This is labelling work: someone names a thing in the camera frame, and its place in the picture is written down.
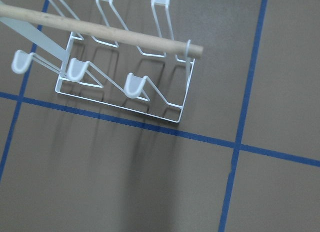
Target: gray surface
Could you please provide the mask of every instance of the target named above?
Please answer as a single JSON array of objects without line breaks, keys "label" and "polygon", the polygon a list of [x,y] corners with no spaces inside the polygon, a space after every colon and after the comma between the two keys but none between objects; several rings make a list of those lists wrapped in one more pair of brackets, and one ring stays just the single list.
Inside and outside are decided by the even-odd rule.
[{"label": "gray surface", "polygon": [[[39,11],[44,0],[2,1]],[[102,22],[94,0],[66,1],[81,19]],[[25,96],[234,142],[260,3],[171,0],[175,38],[204,45],[179,125],[58,95],[56,75],[37,64]],[[318,3],[268,0],[242,140],[256,150],[287,153],[271,156],[313,164],[320,162],[306,158],[319,159]],[[156,34],[149,0],[114,4],[132,30]],[[52,7],[48,11],[55,13]],[[110,23],[120,27],[115,18]],[[68,33],[43,31],[65,46]],[[23,76],[15,75],[10,64],[15,50],[29,52],[31,44],[3,25],[0,32],[0,93],[18,94]],[[117,53],[85,45],[82,58],[93,60],[122,83],[123,75],[136,69],[141,59],[133,47],[121,46]],[[75,47],[75,56],[81,57],[83,47]],[[164,81],[170,77],[168,64],[161,76]],[[140,72],[161,66],[143,62]],[[171,96],[172,86],[163,84]],[[113,91],[106,89],[104,95],[88,94],[108,99]],[[0,98],[2,151],[15,104]],[[22,103],[0,183],[0,231],[218,231],[232,151]],[[319,173],[318,167],[241,151],[226,231],[318,231]]]},{"label": "gray surface", "polygon": [[319,231],[319,168],[240,152],[226,231]]},{"label": "gray surface", "polygon": [[232,150],[22,106],[0,231],[215,231]]},{"label": "gray surface", "polygon": [[243,143],[320,159],[320,0],[269,0]]}]

